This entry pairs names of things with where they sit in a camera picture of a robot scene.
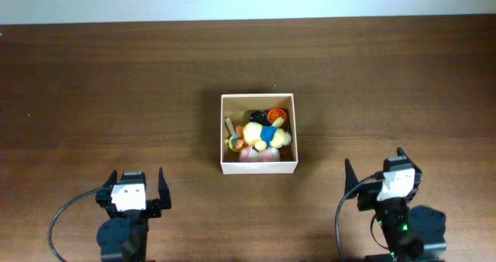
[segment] stuffed toy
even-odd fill
[[[258,122],[248,122],[243,128],[243,139],[246,144],[252,145],[259,152],[268,147],[280,148],[291,143],[291,134],[279,129],[280,120],[272,126],[262,126]]]
[[[248,146],[239,153],[239,162],[279,162],[281,155],[279,150],[270,147],[261,152],[257,152],[253,146]]]

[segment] toy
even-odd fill
[[[262,126],[268,126],[269,120],[267,119],[267,114],[264,111],[255,111],[250,115],[251,122],[258,122]]]
[[[262,151],[268,147],[280,148],[291,143],[291,134],[275,126],[262,126],[257,122],[248,122],[243,128],[243,139],[248,145]]]
[[[243,127],[242,126],[236,127],[236,135],[240,138],[243,138]]]
[[[224,139],[224,144],[231,150],[235,152],[240,152],[243,146],[245,145],[245,141],[241,139],[242,135],[237,135],[236,131],[234,130],[233,122],[231,122],[230,118],[226,118],[226,126],[231,134],[231,137],[229,139]]]
[[[281,155],[278,149],[270,147],[260,153],[260,159],[262,162],[279,162]]]
[[[231,122],[231,119],[226,118],[225,121],[226,121],[227,129],[228,129],[229,133],[231,134],[231,136],[237,136],[236,131],[234,130],[233,122]]]
[[[269,123],[274,123],[277,118],[282,118],[284,121],[288,120],[288,115],[286,115],[286,112],[281,109],[281,108],[274,108],[269,111],[267,114]]]
[[[239,162],[278,162],[280,160],[279,150],[273,147],[259,153],[253,146],[248,146],[239,153]]]
[[[280,128],[283,124],[284,124],[284,119],[279,117],[272,123],[272,126]]]

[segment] cardboard box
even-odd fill
[[[290,174],[298,164],[296,140],[295,104],[293,94],[251,94],[222,95],[220,112],[220,165],[224,174]],[[250,120],[251,111],[282,108],[288,113],[288,122],[281,127],[291,133],[291,145],[285,147],[285,157],[280,162],[239,162],[239,153],[231,151],[224,144],[229,131],[225,118],[229,117],[234,126],[244,126]]]

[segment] white wall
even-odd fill
[[[496,0],[0,0],[0,24],[496,13]]]

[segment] white robot part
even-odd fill
[[[112,204],[119,212],[146,209],[145,184],[116,184],[111,193]]]
[[[382,189],[377,195],[378,201],[390,198],[405,197],[413,189],[415,181],[415,169],[384,172]]]

